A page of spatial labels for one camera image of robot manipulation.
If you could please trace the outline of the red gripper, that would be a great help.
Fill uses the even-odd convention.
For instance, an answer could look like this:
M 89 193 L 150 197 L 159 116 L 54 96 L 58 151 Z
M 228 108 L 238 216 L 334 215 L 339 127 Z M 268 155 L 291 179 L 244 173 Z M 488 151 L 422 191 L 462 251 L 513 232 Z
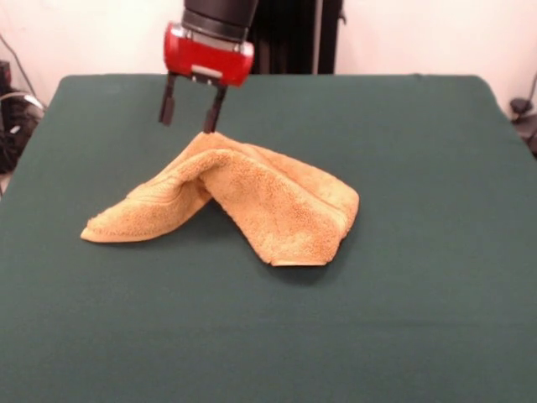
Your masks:
M 228 42 L 186 29 L 181 24 L 168 24 L 164 34 L 164 64 L 170 72 L 164 87 L 159 121 L 171 125 L 175 110 L 175 81 L 177 75 L 191 78 L 202 76 L 212 85 L 222 85 L 206 114 L 204 133 L 215 133 L 226 86 L 241 86 L 253 66 L 253 44 Z

